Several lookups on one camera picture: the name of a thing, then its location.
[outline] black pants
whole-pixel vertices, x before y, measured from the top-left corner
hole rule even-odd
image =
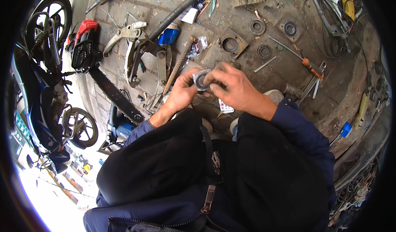
[[[205,176],[202,125],[192,109],[113,152],[97,177],[111,205],[176,195]],[[307,229],[327,213],[321,170],[269,122],[244,113],[237,142],[213,140],[224,188],[254,228]]]

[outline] left hand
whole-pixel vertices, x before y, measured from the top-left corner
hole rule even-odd
[[[195,84],[190,86],[192,74],[201,70],[202,69],[199,68],[193,68],[179,76],[175,81],[169,98],[163,106],[175,114],[190,105],[194,96],[198,93],[198,89]],[[208,92],[204,92],[204,96],[209,97],[210,94]]]

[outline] zipper pull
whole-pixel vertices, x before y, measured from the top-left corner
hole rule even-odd
[[[215,185],[209,185],[207,188],[205,204],[204,207],[201,208],[202,213],[209,214],[210,208],[212,207],[213,196],[215,195],[215,190]]]

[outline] shoe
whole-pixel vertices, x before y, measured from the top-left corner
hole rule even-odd
[[[275,104],[279,104],[279,102],[281,102],[284,98],[283,94],[281,91],[279,90],[269,90],[265,93],[263,93],[264,95],[270,97],[271,101],[273,101],[273,103]]]
[[[234,131],[235,126],[238,125],[238,119],[239,119],[239,118],[236,118],[236,119],[233,120],[233,121],[231,122],[231,124],[230,124],[230,133],[231,133],[231,135],[233,135],[232,133],[233,133],[233,131]]]

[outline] metal washer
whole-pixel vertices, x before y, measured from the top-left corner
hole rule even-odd
[[[253,19],[249,22],[249,30],[255,34],[260,35],[265,32],[265,23],[259,19]]]
[[[271,56],[271,48],[267,45],[261,45],[257,48],[257,54],[262,59],[269,59]]]

